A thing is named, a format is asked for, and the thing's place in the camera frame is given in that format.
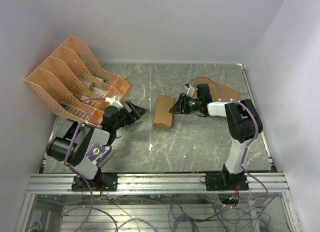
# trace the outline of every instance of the marble-patterned table surface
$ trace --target marble-patterned table surface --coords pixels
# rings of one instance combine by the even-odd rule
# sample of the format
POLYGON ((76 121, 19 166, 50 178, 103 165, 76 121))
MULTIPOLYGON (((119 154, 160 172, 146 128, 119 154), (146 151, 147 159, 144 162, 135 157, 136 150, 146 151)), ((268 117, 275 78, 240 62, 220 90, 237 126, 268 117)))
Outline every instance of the marble-patterned table surface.
MULTIPOLYGON (((157 95, 178 99, 184 84, 196 76, 207 76, 218 83, 241 91, 240 99, 249 98, 240 67, 223 64, 104 64, 103 68, 123 76, 131 85, 129 99, 149 110, 128 126, 124 136, 113 143, 116 153, 103 172, 186 172, 221 170, 226 162, 231 136, 227 121, 219 117, 175 114, 173 127, 152 127, 157 95)), ((56 129, 64 119, 58 120, 56 129)), ((269 170, 262 136, 250 147, 246 159, 248 170, 269 170)), ((48 158, 44 173, 69 173, 62 163, 48 158)))

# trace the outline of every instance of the small cardboard box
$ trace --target small cardboard box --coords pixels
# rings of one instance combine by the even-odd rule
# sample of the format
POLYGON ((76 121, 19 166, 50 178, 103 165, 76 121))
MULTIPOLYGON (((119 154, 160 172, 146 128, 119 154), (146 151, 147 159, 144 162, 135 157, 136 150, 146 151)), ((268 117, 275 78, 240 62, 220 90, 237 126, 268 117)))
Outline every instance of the small cardboard box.
POLYGON ((169 113, 175 105, 175 98, 159 94, 156 98, 155 114, 152 126, 162 130, 169 130, 173 124, 174 115, 169 113))
MULTIPOLYGON (((195 84, 194 84, 193 87, 196 88, 196 85, 198 85, 198 84, 208 84, 209 88, 210 88, 210 93, 211 93, 211 96, 212 96, 212 101, 219 100, 220 90, 218 89, 218 87, 213 82, 211 82, 207 78, 198 78, 195 81, 195 84)), ((233 88, 230 88, 230 87, 225 86, 225 85, 220 84, 220 83, 218 83, 218 85, 220 86, 220 88, 222 90, 222 98, 221 98, 222 100, 230 100, 230 99, 239 100, 240 91, 235 90, 233 88)), ((197 91, 194 92, 192 98, 193 99, 197 98, 197 91)))

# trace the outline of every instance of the blue object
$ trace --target blue object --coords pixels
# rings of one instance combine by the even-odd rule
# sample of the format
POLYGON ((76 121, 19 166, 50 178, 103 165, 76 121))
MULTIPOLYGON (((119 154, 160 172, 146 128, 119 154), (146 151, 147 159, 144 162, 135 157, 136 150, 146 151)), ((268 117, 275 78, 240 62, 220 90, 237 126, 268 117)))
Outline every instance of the blue object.
POLYGON ((61 105, 61 106, 62 106, 62 108, 64 108, 64 109, 66 109, 66 108, 67 108, 67 105, 66 105, 66 104, 64 104, 64 103, 61 103, 60 105, 61 105))

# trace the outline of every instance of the purple and yellow box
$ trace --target purple and yellow box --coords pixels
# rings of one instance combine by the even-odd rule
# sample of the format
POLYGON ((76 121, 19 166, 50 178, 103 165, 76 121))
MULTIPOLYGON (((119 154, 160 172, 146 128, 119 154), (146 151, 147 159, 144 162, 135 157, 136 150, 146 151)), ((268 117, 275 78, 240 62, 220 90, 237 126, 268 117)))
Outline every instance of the purple and yellow box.
POLYGON ((113 155, 114 148, 112 146, 99 145, 90 143, 86 149, 85 155, 98 167, 101 167, 113 155))

